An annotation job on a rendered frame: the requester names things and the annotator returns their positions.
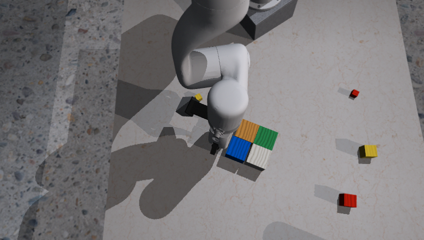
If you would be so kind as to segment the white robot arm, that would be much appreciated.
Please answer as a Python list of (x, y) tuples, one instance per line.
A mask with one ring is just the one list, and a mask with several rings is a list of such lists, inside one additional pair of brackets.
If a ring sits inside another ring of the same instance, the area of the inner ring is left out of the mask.
[(198, 46), (243, 20), (248, 9), (266, 11), (281, 0), (191, 0), (173, 31), (171, 52), (176, 76), (186, 89), (211, 89), (207, 105), (193, 96), (182, 97), (176, 113), (208, 120), (213, 137), (234, 132), (249, 103), (250, 55), (240, 43)]

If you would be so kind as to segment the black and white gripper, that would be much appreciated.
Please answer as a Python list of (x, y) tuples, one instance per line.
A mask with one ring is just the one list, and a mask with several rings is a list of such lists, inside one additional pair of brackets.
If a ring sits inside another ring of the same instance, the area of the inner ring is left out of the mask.
[[(233, 131), (233, 132), (235, 132), (235, 131)], [(214, 131), (213, 131), (212, 127), (210, 126), (209, 135), (208, 135), (208, 141), (209, 141), (210, 144), (213, 143), (211, 145), (212, 148), (211, 148), (210, 154), (215, 155), (216, 151), (219, 148), (226, 149), (228, 147), (228, 144), (229, 144), (230, 140), (231, 140), (231, 137), (233, 135), (233, 132), (226, 133), (224, 135), (221, 134), (219, 138), (215, 138), (214, 137)]]

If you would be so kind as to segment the green cube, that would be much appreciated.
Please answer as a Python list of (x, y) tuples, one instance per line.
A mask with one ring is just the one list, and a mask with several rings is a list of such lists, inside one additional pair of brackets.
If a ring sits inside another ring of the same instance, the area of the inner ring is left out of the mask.
[(278, 132), (263, 126), (259, 126), (253, 144), (256, 144), (258, 146), (261, 146), (263, 148), (266, 148), (272, 151), (277, 136), (278, 136)]

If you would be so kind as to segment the blue cube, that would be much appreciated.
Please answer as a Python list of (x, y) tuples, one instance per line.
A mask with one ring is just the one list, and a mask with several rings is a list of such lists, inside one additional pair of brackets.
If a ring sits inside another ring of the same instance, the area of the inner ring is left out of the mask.
[(232, 136), (225, 157), (243, 163), (246, 159), (251, 142)]

